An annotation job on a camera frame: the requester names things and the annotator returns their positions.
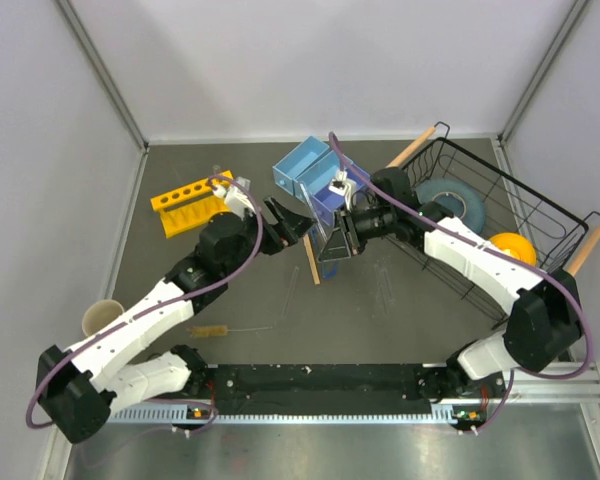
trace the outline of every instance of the light blue box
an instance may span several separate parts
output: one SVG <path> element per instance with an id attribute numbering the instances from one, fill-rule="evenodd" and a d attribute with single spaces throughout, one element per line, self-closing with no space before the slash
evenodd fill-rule
<path id="1" fill-rule="evenodd" d="M 289 195 L 302 198 L 298 177 L 329 151 L 329 145 L 309 137 L 273 166 L 273 179 Z"/>
<path id="2" fill-rule="evenodd" d="M 320 217 L 320 220 L 325 224 L 333 227 L 333 212 L 344 205 L 344 197 L 333 193 L 329 190 L 329 183 L 336 172 L 340 169 L 340 159 L 338 155 L 330 151 L 322 158 L 318 159 L 311 167 L 305 170 L 298 177 L 298 182 L 304 183 L 311 195 L 311 202 Z M 348 173 L 347 177 L 356 182 L 356 192 L 364 187 L 362 182 L 356 175 L 352 174 L 350 168 L 345 168 Z M 369 174 L 358 167 L 358 172 L 364 174 L 368 179 Z M 296 190 L 296 197 L 304 201 L 304 196 L 300 189 Z"/>

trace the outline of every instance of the basket wooden handle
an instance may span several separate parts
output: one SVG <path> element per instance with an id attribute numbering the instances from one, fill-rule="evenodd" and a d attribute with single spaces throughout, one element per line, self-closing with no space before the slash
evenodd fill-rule
<path id="1" fill-rule="evenodd" d="M 578 270 L 580 270 L 580 267 L 582 267 L 585 260 L 587 259 L 587 257 L 589 257 L 599 240 L 600 225 L 596 227 L 596 229 L 591 233 L 591 235 L 589 235 L 589 238 L 587 238 L 586 242 L 584 242 L 584 245 L 582 245 L 582 248 L 580 248 L 578 254 L 571 261 L 571 264 L 567 267 L 568 273 L 570 273 L 571 275 L 575 275 L 576 273 L 578 273 Z"/>
<path id="2" fill-rule="evenodd" d="M 409 144 L 407 148 L 405 148 L 400 154 L 391 160 L 391 163 L 387 165 L 387 167 L 399 167 L 404 163 L 404 161 L 411 156 L 413 152 L 415 152 L 420 145 L 428 140 L 428 138 L 433 135 L 436 131 L 436 127 L 427 128 L 422 135 L 416 138 L 413 142 Z"/>

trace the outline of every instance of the white paper cup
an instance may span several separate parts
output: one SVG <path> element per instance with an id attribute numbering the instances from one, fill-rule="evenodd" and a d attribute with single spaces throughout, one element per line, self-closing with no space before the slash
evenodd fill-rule
<path id="1" fill-rule="evenodd" d="M 87 337 L 102 330 L 124 313 L 124 307 L 110 298 L 91 305 L 82 317 L 82 331 Z"/>

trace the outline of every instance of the yellow ball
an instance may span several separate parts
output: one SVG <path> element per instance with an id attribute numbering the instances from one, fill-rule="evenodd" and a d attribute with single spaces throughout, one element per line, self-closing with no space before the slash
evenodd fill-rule
<path id="1" fill-rule="evenodd" d="M 499 233 L 489 239 L 507 255 L 536 266 L 536 251 L 531 242 L 517 233 Z"/>

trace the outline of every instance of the black wire basket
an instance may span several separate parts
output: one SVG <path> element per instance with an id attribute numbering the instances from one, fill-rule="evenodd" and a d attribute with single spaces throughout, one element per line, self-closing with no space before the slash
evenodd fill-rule
<path id="1" fill-rule="evenodd" d="M 536 265 L 552 272 L 563 267 L 589 230 L 588 221 L 578 218 L 544 195 L 497 166 L 479 158 L 460 145 L 440 137 L 423 148 L 402 167 L 416 188 L 431 178 L 453 178 L 472 187 L 482 198 L 487 219 L 481 236 L 489 239 L 498 233 L 515 232 L 529 240 L 536 251 Z M 446 283 L 463 299 L 498 321 L 507 316 L 481 288 L 448 265 L 428 257 L 408 244 L 388 237 L 404 252 Z"/>

